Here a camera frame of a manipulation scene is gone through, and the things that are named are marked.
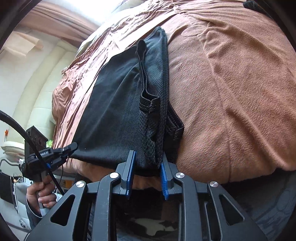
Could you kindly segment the person's left hand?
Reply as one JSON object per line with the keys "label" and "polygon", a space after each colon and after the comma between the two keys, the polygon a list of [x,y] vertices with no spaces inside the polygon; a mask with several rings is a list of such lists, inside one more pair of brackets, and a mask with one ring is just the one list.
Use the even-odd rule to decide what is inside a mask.
{"label": "person's left hand", "polygon": [[39,204],[42,204],[44,208],[51,209],[57,203],[57,197],[53,193],[54,189],[55,185],[49,175],[42,182],[34,182],[27,188],[27,203],[34,214],[41,217]]}

